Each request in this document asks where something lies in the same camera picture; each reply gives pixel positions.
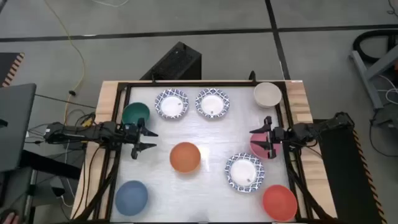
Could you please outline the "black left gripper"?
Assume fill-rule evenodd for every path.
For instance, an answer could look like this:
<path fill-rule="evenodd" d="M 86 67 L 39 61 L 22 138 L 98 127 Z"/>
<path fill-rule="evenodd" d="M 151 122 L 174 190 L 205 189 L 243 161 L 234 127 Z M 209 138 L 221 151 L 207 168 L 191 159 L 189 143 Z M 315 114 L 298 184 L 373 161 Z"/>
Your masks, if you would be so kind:
<path fill-rule="evenodd" d="M 144 118 L 139 118 L 137 124 L 125 124 L 124 125 L 124 136 L 123 143 L 133 144 L 131 157 L 137 159 L 138 152 L 146 150 L 148 148 L 156 147 L 153 143 L 143 143 L 141 142 L 141 136 L 157 137 L 158 134 L 149 131 L 145 127 Z"/>

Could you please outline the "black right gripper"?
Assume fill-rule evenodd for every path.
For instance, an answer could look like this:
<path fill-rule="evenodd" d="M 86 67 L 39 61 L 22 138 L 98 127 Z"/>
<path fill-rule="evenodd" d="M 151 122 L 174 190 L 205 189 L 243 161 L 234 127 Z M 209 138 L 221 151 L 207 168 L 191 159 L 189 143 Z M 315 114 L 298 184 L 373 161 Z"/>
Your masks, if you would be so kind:
<path fill-rule="evenodd" d="M 269 159 L 273 159 L 277 155 L 274 144 L 282 144 L 283 140 L 285 139 L 284 129 L 281 127 L 276 127 L 272 129 L 271 124 L 272 118 L 270 116 L 267 116 L 264 119 L 264 125 L 261 128 L 250 131 L 251 134 L 267 134 L 266 141 L 251 141 L 251 147 L 257 145 L 263 150 L 266 150 Z"/>

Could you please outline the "green bowl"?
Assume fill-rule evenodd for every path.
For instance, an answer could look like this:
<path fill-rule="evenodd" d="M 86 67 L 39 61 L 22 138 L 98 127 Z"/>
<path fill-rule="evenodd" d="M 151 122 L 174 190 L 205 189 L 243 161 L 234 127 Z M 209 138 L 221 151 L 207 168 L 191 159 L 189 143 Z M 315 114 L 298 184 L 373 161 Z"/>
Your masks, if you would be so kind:
<path fill-rule="evenodd" d="M 147 121 L 150 118 L 150 109 L 144 103 L 135 102 L 124 108 L 121 120 L 124 124 L 137 124 L 141 118 Z"/>

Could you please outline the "blue patterned white plate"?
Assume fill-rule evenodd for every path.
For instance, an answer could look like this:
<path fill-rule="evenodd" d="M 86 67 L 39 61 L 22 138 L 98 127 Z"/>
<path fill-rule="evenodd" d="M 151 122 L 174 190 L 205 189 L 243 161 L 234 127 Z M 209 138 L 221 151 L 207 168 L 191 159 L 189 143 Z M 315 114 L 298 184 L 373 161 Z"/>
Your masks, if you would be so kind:
<path fill-rule="evenodd" d="M 265 178 L 262 162 L 252 154 L 238 153 L 231 156 L 224 172 L 228 184 L 238 192 L 250 193 L 260 189 Z"/>
<path fill-rule="evenodd" d="M 189 99 L 182 90 L 169 88 L 155 98 L 155 110 L 164 119 L 179 119 L 189 107 Z"/>
<path fill-rule="evenodd" d="M 208 119 L 223 117 L 229 110 L 230 98 L 218 88 L 202 89 L 195 99 L 195 108 Z"/>

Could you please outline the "white bowl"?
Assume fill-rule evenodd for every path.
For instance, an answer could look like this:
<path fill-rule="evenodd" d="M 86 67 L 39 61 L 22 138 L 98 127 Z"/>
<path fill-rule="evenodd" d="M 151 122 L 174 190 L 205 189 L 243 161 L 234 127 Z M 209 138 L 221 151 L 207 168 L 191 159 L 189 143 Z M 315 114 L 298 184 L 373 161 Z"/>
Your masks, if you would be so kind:
<path fill-rule="evenodd" d="M 262 82 L 254 88 L 254 100 L 263 108 L 270 108 L 278 105 L 281 99 L 282 92 L 279 87 L 273 83 Z"/>

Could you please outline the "blue bowl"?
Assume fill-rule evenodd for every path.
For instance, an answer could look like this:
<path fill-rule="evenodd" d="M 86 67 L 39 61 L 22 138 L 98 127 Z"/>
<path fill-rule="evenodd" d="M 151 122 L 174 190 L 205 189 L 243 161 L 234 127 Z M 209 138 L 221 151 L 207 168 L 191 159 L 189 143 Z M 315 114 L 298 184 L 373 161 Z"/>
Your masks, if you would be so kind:
<path fill-rule="evenodd" d="M 147 187 L 138 180 L 130 180 L 116 192 L 115 205 L 119 213 L 134 216 L 143 211 L 148 201 Z"/>

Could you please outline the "red bowl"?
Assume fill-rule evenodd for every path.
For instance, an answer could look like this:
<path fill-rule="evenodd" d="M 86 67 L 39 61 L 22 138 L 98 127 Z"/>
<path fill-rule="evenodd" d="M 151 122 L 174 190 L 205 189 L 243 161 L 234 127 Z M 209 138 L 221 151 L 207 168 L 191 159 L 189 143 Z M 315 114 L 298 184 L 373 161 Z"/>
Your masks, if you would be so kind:
<path fill-rule="evenodd" d="M 266 188 L 262 196 L 262 206 L 265 212 L 278 222 L 293 220 L 298 209 L 295 195 L 283 185 Z"/>

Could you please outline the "pink bowl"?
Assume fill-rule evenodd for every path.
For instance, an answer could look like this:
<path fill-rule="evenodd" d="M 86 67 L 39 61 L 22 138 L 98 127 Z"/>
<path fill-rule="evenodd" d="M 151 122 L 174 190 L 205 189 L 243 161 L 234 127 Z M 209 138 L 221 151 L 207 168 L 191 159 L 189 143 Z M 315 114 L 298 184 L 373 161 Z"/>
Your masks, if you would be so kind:
<path fill-rule="evenodd" d="M 267 133 L 252 134 L 251 139 L 250 139 L 250 148 L 251 148 L 252 153 L 261 159 L 269 159 L 268 152 L 266 150 L 264 150 L 261 146 L 251 143 L 251 141 L 266 141 L 267 137 L 268 137 Z M 275 144 L 273 144 L 273 147 L 275 149 L 276 155 L 278 156 L 282 152 L 281 144 L 275 143 Z"/>

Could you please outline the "orange bowl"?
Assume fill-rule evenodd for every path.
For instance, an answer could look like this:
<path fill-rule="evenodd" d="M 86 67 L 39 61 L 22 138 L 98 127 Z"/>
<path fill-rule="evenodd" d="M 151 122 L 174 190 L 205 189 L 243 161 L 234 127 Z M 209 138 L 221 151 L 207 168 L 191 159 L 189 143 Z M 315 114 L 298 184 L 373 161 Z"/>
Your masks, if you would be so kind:
<path fill-rule="evenodd" d="M 197 169 L 200 162 L 200 150 L 190 142 L 180 142 L 170 152 L 170 164 L 177 172 L 192 172 Z"/>

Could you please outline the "black computer tower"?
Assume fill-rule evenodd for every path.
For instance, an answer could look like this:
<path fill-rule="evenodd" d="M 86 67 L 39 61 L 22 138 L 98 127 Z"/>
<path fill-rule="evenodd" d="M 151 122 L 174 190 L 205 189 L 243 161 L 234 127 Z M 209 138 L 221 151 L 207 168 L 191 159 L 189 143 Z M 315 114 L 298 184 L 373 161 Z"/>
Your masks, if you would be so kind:
<path fill-rule="evenodd" d="M 177 42 L 140 80 L 201 80 L 202 54 Z"/>

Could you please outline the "black mat with striped edge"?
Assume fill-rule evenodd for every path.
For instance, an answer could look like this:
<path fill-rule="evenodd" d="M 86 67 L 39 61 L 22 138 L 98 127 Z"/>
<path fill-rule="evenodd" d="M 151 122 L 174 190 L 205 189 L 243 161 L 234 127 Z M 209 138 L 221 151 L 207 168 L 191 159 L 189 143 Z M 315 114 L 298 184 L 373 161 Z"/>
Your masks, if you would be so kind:
<path fill-rule="evenodd" d="M 347 224 L 387 224 L 354 128 L 323 131 L 319 141 L 338 219 Z"/>
<path fill-rule="evenodd" d="M 23 52 L 0 52 L 0 88 L 11 85 L 24 57 Z"/>

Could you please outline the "grey metal stand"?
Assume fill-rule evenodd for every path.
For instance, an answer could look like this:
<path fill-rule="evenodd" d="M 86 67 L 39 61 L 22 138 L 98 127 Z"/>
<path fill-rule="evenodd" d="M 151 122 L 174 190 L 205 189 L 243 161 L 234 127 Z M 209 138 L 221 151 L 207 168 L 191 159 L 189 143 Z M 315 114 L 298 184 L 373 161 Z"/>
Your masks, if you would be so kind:
<path fill-rule="evenodd" d="M 372 101 L 373 108 L 375 110 L 382 109 L 384 106 L 382 100 L 378 95 L 376 87 L 372 82 L 372 79 L 377 75 L 380 75 L 383 72 L 385 72 L 388 68 L 393 66 L 396 60 L 398 60 L 398 45 L 396 45 L 393 49 L 388 51 L 387 54 L 381 57 L 375 64 L 373 64 L 369 68 L 365 66 L 358 51 L 353 50 L 350 56 L 353 59 L 353 62 L 359 72 L 359 76 L 363 83 L 363 86 Z"/>

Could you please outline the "person's hand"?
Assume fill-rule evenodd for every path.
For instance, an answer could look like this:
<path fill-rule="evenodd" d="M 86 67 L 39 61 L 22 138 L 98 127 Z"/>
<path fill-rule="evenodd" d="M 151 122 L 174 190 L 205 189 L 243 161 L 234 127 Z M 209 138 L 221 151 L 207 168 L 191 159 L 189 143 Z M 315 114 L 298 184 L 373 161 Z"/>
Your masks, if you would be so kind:
<path fill-rule="evenodd" d="M 15 212 L 11 213 L 3 213 L 0 215 L 0 224 L 18 224 L 19 223 L 19 215 Z"/>

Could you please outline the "black metal table frame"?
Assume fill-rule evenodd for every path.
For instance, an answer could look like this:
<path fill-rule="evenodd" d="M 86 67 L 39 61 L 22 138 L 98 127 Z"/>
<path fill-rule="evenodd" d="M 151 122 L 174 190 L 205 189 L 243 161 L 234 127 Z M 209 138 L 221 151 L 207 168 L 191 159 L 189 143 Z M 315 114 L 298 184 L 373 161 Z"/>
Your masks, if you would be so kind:
<path fill-rule="evenodd" d="M 273 84 L 282 89 L 283 103 L 280 106 L 280 113 L 284 125 L 297 123 L 311 123 L 313 121 L 310 106 L 301 80 L 273 80 Z M 161 80 L 150 81 L 104 81 L 99 93 L 98 102 L 95 108 L 96 120 L 98 122 L 112 120 L 116 121 L 121 117 L 121 110 L 127 105 L 127 92 L 131 87 L 165 87 L 165 86 L 254 86 L 255 82 L 250 80 Z M 106 178 L 112 174 L 113 166 L 119 162 L 119 154 L 111 158 L 111 153 L 102 150 L 96 158 L 93 153 L 95 145 L 89 143 L 86 149 L 86 162 L 93 159 L 94 173 L 91 177 L 81 177 L 78 185 L 79 196 L 95 197 L 95 194 L 104 185 Z M 112 180 L 105 188 L 103 195 L 95 202 L 90 216 L 81 220 L 82 224 L 105 224 L 110 222 L 111 200 L 116 181 Z"/>

